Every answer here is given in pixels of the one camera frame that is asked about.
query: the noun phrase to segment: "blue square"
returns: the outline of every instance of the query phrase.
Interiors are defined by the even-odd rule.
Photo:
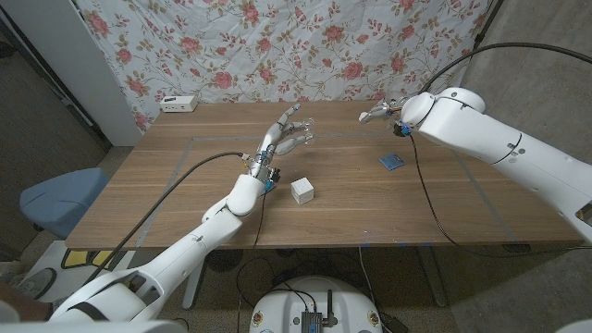
[[[382,156],[378,158],[378,161],[380,161],[380,163],[382,163],[382,165],[385,166],[385,168],[387,168],[388,171],[405,165],[405,162],[403,162],[403,160],[401,160],[401,158],[396,156],[395,154],[388,154],[386,156]]]

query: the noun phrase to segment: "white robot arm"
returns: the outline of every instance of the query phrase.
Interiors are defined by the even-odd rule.
[[[287,154],[297,144],[313,138],[312,133],[281,140],[299,130],[309,130],[312,120],[287,123],[299,105],[286,111],[259,144],[249,171],[240,175],[228,196],[208,209],[202,225],[159,254],[146,265],[107,273],[70,296],[52,315],[50,323],[146,321],[155,319],[175,288],[205,256],[228,241],[242,225],[269,180],[279,180],[279,170],[269,167],[276,147]]]
[[[360,121],[388,118],[397,111],[401,111],[398,126],[492,165],[592,241],[591,165],[483,115],[483,99],[463,88],[448,88],[438,95],[423,92],[412,98],[390,94],[362,113]]]

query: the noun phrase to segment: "white wall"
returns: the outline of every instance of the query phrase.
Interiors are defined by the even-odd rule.
[[[109,141],[115,146],[135,145],[142,134],[130,107],[71,2],[0,0],[0,5]]]

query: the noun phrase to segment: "power strip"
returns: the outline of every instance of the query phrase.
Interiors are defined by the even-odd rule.
[[[165,96],[160,102],[165,112],[191,112],[197,106],[197,96]]]

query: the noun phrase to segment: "floral fabric backdrop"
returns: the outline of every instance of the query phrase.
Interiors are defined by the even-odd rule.
[[[79,0],[146,131],[165,95],[200,103],[381,99],[468,52],[488,0]],[[433,85],[459,84],[456,68]]]

